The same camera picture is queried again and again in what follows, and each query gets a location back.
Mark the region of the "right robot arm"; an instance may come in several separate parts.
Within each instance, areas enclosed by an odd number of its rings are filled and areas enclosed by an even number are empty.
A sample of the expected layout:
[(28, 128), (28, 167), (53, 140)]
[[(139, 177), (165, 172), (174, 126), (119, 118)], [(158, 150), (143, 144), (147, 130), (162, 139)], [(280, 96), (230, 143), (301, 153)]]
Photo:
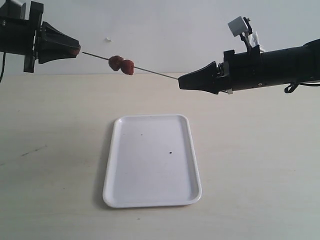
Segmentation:
[(298, 86), (320, 85), (320, 41), (299, 47), (261, 52), (260, 46), (247, 47), (246, 52), (223, 53), (223, 62), (207, 66), (174, 80), (181, 90), (211, 94), (286, 85), (284, 92), (293, 93)]

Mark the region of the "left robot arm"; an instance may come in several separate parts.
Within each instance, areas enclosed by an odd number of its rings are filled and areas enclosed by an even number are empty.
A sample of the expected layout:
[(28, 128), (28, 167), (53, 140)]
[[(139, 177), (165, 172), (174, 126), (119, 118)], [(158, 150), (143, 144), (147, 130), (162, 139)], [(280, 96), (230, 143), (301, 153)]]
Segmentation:
[(26, 4), (6, 0), (0, 7), (0, 51), (24, 56), (23, 71), (33, 73), (35, 63), (76, 58), (78, 40), (42, 20), (44, 4), (32, 1), (26, 19)]

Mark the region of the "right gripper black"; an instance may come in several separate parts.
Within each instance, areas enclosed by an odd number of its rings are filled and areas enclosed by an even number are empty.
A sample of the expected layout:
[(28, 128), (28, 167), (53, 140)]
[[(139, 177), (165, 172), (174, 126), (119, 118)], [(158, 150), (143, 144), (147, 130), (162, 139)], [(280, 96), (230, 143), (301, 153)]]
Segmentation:
[(262, 85), (257, 78), (261, 65), (262, 54), (259, 46), (242, 53), (228, 50), (223, 53), (223, 63), (219, 65), (218, 76), (217, 64), (213, 61), (199, 70), (180, 76), (178, 85), (181, 90), (202, 91), (214, 95), (219, 92), (254, 89)]

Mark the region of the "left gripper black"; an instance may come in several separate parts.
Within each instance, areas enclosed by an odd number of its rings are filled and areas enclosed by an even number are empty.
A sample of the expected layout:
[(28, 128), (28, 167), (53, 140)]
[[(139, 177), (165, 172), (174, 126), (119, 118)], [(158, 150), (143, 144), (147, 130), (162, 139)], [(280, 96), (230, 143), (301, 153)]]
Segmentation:
[(45, 64), (51, 61), (76, 58), (70, 54), (72, 51), (79, 51), (81, 45), (78, 40), (60, 32), (48, 22), (42, 23), (44, 5), (40, 2), (31, 1), (29, 18), (27, 20), (27, 51), (24, 56), (23, 71), (34, 73), (37, 59), (37, 33), (41, 28), (41, 37), (38, 53), (38, 63)]

